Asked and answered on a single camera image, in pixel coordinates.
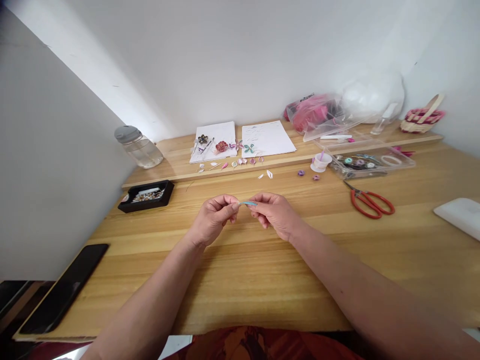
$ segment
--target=white paper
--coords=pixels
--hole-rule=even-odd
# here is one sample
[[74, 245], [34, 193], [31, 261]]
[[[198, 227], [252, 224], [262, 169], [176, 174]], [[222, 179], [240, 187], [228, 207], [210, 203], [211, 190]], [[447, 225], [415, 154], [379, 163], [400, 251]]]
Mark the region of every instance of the white paper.
[[[231, 156], [237, 156], [237, 150], [228, 148], [224, 152], [216, 153], [217, 149], [215, 145], [224, 141], [227, 144], [235, 144], [235, 123], [233, 121], [222, 122], [219, 124], [199, 126], [196, 128], [196, 139], [199, 136], [208, 136], [208, 142], [206, 144], [198, 144], [197, 148], [190, 157], [190, 164], [210, 162], [212, 160], [225, 159]], [[209, 147], [201, 153], [199, 148], [204, 149], [212, 140]]]
[[297, 151], [280, 120], [242, 126], [241, 137], [244, 146], [253, 144], [253, 153], [250, 151], [245, 152], [246, 148], [241, 149], [242, 158], [286, 154]]

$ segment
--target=small basket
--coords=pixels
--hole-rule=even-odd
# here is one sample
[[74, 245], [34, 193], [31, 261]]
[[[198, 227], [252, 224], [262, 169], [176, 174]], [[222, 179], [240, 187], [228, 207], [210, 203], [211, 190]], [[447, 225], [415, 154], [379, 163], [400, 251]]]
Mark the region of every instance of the small basket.
[[437, 111], [444, 97], [443, 94], [437, 94], [424, 108], [410, 110], [400, 124], [401, 131], [424, 134], [431, 130], [445, 116], [445, 111]]

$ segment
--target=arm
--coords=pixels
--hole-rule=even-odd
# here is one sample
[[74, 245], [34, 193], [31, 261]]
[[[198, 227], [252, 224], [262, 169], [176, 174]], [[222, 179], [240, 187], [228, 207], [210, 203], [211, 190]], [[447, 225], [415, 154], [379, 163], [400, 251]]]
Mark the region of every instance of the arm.
[[248, 207], [289, 241], [355, 330], [390, 359], [480, 359], [480, 343], [306, 224], [280, 195]]
[[187, 234], [121, 307], [82, 359], [158, 359], [205, 248], [229, 219], [236, 221], [239, 207], [238, 199], [231, 195], [205, 201]]

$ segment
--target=black tray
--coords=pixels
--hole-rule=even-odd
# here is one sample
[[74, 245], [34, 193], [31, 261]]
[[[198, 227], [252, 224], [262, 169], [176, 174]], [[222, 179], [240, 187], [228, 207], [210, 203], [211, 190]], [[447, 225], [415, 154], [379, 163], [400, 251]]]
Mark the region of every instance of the black tray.
[[[163, 195], [158, 199], [145, 200], [139, 202], [132, 202], [132, 200], [137, 196], [137, 194], [143, 190], [160, 188], [160, 190], [165, 189]], [[170, 180], [163, 180], [159, 182], [152, 182], [145, 185], [133, 186], [128, 190], [128, 199], [122, 201], [118, 205], [118, 209], [124, 213], [131, 213], [140, 210], [147, 210], [153, 208], [160, 208], [167, 206], [170, 201], [170, 196], [172, 196], [172, 191], [174, 190], [174, 183]]]

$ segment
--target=hand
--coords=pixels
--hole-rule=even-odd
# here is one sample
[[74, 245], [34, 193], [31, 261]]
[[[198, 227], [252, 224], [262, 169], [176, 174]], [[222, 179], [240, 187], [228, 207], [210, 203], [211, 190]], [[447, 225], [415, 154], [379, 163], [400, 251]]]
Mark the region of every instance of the hand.
[[264, 229], [271, 224], [283, 240], [291, 242], [293, 237], [309, 227], [282, 195], [260, 192], [250, 201], [257, 204], [247, 205], [251, 215], [258, 219]]
[[186, 237], [191, 239], [195, 245], [210, 245], [220, 235], [228, 220], [232, 224], [235, 223], [239, 207], [239, 200], [228, 194], [206, 200]]

